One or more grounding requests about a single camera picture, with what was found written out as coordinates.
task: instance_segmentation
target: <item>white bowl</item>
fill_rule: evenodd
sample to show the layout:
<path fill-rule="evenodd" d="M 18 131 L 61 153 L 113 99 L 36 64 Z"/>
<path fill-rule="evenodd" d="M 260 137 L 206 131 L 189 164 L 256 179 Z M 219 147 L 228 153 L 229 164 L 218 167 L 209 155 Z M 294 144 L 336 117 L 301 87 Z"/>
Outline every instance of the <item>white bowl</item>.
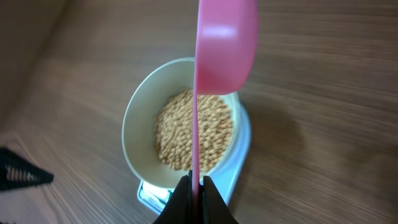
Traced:
<path fill-rule="evenodd" d="M 153 71 L 133 94 L 122 128 L 124 156 L 133 173 L 154 186 L 174 189 L 181 177 L 187 175 L 184 170 L 172 170 L 162 164 L 155 149 L 155 117 L 167 100 L 184 88 L 192 88 L 194 58 L 180 58 L 166 63 Z M 216 172 L 225 164 L 234 149 L 239 129 L 238 94 L 220 96 L 231 109 L 233 133 L 231 142 L 212 170 L 200 177 Z"/>

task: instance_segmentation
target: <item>pink spoon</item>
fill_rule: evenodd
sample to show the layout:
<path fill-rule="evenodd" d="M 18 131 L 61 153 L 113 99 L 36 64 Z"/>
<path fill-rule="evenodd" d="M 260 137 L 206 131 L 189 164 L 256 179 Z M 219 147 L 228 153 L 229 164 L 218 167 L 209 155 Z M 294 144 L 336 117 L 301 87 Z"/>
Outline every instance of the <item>pink spoon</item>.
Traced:
<path fill-rule="evenodd" d="M 256 53 L 257 35 L 257 0 L 200 0 L 193 84 L 194 212 L 200 170 L 197 96 L 225 95 L 243 85 Z"/>

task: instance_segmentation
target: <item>kitchen scale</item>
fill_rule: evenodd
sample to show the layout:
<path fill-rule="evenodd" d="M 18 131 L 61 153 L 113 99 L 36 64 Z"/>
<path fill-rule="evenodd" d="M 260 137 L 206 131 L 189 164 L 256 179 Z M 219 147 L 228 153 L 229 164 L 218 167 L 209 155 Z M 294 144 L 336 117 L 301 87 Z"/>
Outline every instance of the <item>kitchen scale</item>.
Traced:
<path fill-rule="evenodd" d="M 240 111 L 241 124 L 239 125 L 239 133 L 236 136 L 236 149 L 228 162 L 219 171 L 210 175 L 226 205 L 231 199 L 250 147 L 251 126 L 249 116 L 242 105 L 240 106 Z M 161 189 L 142 180 L 138 187 L 137 197 L 146 207 L 160 215 L 172 193 L 172 190 Z"/>

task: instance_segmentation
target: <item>bowl of grain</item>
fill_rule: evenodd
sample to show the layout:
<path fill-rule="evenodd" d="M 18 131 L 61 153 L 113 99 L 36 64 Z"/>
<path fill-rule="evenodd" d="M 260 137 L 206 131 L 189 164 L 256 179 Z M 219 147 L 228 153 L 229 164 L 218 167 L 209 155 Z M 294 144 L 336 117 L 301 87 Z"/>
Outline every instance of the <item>bowl of grain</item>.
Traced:
<path fill-rule="evenodd" d="M 137 88 L 123 120 L 122 145 L 133 173 L 154 186 L 174 189 L 192 168 L 194 58 L 153 71 Z M 238 94 L 198 96 L 200 177 L 229 159 L 239 130 Z"/>

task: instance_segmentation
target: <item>wood grain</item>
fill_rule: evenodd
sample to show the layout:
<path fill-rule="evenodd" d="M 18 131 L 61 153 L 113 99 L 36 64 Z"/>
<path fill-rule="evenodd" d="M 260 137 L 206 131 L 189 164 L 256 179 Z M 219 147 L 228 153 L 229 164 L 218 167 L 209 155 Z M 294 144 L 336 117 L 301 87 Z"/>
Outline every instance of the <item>wood grain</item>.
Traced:
<path fill-rule="evenodd" d="M 55 181 L 0 195 L 1 221 L 154 221 L 121 123 L 151 71 L 194 55 L 197 4 L 72 2 L 0 136 Z M 256 61 L 239 91 L 252 144 L 229 205 L 238 222 L 398 223 L 397 10 L 259 0 Z"/>

